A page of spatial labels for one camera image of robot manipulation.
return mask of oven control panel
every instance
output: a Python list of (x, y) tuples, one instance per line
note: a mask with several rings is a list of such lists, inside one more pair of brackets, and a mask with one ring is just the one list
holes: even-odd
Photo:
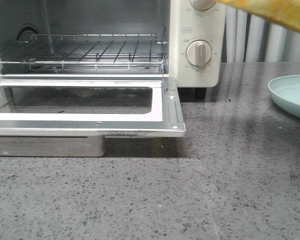
[(179, 14), (177, 86), (213, 87), (219, 80), (226, 8), (214, 0), (182, 0)]

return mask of yellow object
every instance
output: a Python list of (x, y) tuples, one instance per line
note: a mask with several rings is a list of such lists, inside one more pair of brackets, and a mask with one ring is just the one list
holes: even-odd
[(217, 0), (300, 32), (300, 0)]

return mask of white curtain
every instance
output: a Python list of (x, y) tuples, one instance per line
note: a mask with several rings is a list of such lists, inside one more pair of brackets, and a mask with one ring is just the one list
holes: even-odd
[(300, 33), (227, 6), (223, 62), (300, 62)]

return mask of mint green plate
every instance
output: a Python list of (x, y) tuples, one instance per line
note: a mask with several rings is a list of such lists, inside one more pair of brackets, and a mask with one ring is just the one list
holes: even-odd
[(279, 107), (300, 118), (300, 75), (275, 78), (269, 82), (268, 88)]

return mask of gray speckled countertop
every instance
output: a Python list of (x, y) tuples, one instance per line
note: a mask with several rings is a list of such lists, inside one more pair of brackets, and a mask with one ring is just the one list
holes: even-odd
[(300, 63), (223, 64), (186, 138), (102, 158), (0, 157), (0, 239), (300, 240), (300, 120), (267, 84)]

